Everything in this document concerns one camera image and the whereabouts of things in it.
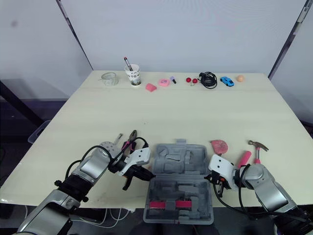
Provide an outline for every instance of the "metal hammer head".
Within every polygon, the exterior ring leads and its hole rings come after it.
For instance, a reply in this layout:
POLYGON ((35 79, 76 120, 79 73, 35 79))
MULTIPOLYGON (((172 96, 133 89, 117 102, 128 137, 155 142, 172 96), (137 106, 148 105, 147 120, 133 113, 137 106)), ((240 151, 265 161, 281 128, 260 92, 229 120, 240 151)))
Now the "metal hammer head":
POLYGON ((259 143, 259 142, 255 142, 255 141, 248 141, 248 144, 250 145, 254 145, 256 148, 262 148, 264 149, 265 151, 268 151, 268 148, 265 147, 265 145, 259 143))

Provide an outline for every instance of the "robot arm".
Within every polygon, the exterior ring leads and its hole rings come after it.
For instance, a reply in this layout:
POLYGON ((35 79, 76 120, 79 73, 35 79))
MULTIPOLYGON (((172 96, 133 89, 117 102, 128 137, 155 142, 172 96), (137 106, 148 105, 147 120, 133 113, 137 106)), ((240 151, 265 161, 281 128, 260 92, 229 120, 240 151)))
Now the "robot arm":
POLYGON ((209 164, 212 174, 207 179, 220 185, 220 197, 223 188, 238 190, 242 174, 242 187, 252 189, 266 212, 272 215, 272 219, 281 232, 285 235, 304 235, 313 230, 307 223, 292 219, 292 216, 309 220, 308 214, 301 210, 283 187, 275 181, 275 178, 262 164, 254 164, 246 169, 238 169, 226 159, 213 155, 209 164))
POLYGON ((19 234, 66 235, 72 226, 69 214, 79 208, 81 201, 88 201, 86 195, 107 169, 128 178, 124 190, 129 187, 133 176, 146 181, 154 177, 150 171, 141 167, 150 160, 151 151, 147 146, 129 156, 119 156, 120 150, 111 142, 103 142, 100 147, 111 154, 96 148, 63 182, 56 181, 58 189, 53 190, 28 215, 18 228, 19 234))

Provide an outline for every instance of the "white wall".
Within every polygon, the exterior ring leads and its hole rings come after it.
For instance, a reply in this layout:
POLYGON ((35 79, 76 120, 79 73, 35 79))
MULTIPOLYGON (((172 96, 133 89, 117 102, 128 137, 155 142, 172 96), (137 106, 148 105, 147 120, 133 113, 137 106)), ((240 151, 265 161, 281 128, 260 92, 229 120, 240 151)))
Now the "white wall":
POLYGON ((312 7, 271 81, 297 117, 313 123, 312 7))
POLYGON ((21 99, 66 99, 91 67, 55 0, 0 1, 0 79, 21 99))
POLYGON ((305 0, 62 0, 94 70, 269 74, 305 0))

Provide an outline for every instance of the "glass cup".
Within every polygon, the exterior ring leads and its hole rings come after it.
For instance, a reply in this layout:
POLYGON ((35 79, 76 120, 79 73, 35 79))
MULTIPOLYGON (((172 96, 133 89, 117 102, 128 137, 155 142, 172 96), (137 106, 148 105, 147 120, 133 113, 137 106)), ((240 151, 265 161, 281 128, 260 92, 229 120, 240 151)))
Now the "glass cup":
POLYGON ((117 76, 114 72, 106 72, 101 76, 104 85, 110 87, 115 86, 118 83, 117 76))

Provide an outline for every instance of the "orange ball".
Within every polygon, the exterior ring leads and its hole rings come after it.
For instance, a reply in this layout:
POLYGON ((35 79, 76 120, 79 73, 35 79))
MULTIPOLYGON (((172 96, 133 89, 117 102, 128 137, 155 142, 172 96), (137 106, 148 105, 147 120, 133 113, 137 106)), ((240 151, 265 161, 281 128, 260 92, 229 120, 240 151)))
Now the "orange ball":
POLYGON ((245 77, 244 77, 243 75, 239 75, 239 76, 237 77, 237 81, 238 81, 238 82, 243 82, 244 79, 245 79, 245 77))

